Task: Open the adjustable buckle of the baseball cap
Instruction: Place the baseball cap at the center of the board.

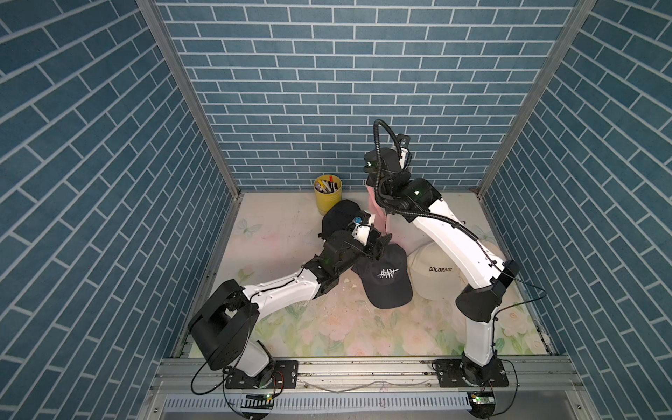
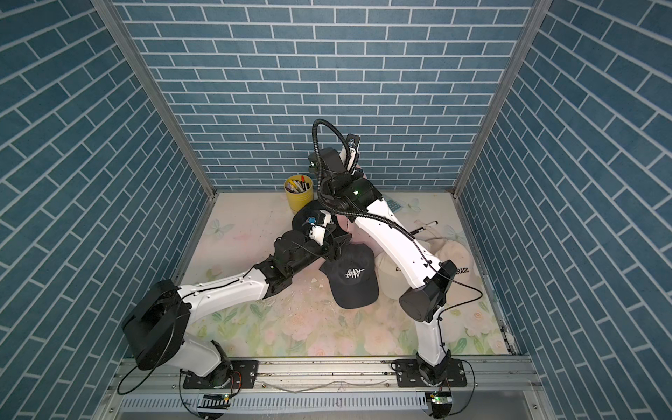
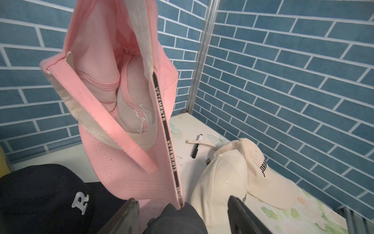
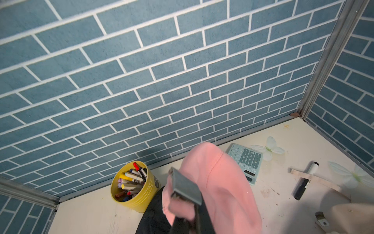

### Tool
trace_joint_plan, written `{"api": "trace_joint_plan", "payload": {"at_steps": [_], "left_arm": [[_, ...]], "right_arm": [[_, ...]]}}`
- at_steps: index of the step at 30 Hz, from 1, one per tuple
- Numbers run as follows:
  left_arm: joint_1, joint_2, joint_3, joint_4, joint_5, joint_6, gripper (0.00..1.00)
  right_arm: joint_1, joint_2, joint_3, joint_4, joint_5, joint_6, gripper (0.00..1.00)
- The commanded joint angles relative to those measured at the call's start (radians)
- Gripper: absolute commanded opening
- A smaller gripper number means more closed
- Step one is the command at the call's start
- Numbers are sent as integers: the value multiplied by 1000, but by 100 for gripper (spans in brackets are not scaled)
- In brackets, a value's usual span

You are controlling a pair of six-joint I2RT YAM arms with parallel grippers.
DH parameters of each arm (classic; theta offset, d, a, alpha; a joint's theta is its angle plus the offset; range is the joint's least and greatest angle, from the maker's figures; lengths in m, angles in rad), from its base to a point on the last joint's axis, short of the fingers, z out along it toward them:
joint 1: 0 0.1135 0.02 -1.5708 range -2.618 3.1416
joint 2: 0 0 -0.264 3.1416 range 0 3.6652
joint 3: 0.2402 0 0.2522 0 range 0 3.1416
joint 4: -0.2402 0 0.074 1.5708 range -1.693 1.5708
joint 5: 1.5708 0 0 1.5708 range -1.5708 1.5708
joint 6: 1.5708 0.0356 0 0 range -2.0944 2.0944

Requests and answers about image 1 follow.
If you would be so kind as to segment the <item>pink baseball cap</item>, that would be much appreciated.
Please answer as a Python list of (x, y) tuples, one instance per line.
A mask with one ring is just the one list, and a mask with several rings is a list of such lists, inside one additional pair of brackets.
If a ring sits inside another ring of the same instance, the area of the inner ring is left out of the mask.
[(376, 203), (374, 187), (367, 185), (367, 209), (374, 216), (374, 226), (382, 234), (394, 234), (396, 227), (390, 224), (386, 211)]

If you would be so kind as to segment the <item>black cap front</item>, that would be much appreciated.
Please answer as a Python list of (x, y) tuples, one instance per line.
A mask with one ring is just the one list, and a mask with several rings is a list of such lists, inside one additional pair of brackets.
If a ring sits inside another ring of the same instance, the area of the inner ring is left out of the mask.
[(413, 299), (408, 257), (398, 244), (388, 245), (378, 261), (362, 257), (352, 270), (362, 280), (369, 302), (378, 309), (405, 306)]

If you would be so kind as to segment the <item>beige Colorado cap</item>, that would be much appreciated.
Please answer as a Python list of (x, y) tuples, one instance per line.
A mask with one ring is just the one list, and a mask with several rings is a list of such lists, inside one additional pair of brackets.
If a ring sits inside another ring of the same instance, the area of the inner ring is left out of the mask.
[(437, 243), (427, 243), (408, 257), (413, 290), (424, 299), (455, 301), (468, 285), (458, 265)]

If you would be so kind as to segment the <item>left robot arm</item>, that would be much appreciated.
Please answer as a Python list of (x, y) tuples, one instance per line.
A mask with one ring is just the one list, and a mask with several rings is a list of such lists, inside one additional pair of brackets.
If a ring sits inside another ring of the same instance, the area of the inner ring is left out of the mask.
[(340, 230), (324, 241), (322, 252), (298, 271), (258, 285), (222, 283), (188, 323), (188, 332), (213, 371), (233, 365), (248, 377), (260, 376), (274, 364), (264, 346), (250, 341), (257, 321), (280, 310), (321, 297), (341, 274), (360, 260), (378, 261), (392, 238), (373, 227), (355, 234)]

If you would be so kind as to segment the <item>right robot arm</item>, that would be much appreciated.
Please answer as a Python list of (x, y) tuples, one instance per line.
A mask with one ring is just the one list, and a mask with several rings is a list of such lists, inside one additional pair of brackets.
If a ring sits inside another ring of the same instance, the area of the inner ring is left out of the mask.
[(483, 386), (501, 369), (495, 352), (495, 313), (519, 267), (503, 261), (456, 219), (439, 191), (424, 178), (411, 178), (411, 154), (405, 148), (373, 150), (365, 157), (367, 185), (374, 201), (388, 214), (402, 215), (423, 231), (457, 264), (467, 286), (456, 306), (467, 318), (467, 343), (461, 369), (466, 382)]

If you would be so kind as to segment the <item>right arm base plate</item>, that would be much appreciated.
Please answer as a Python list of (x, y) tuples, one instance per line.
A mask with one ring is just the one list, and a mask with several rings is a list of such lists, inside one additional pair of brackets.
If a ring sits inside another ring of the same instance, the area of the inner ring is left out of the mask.
[(430, 364), (441, 388), (507, 388), (509, 378), (502, 361), (496, 356), (485, 367), (466, 357), (437, 359)]

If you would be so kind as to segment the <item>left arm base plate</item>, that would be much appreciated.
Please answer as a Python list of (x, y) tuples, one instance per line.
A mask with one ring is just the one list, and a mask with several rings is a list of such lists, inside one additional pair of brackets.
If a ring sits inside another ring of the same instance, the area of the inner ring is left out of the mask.
[(273, 390), (295, 389), (299, 373), (297, 360), (275, 360), (265, 367), (257, 376), (248, 376), (240, 369), (235, 369), (227, 378), (228, 390)]

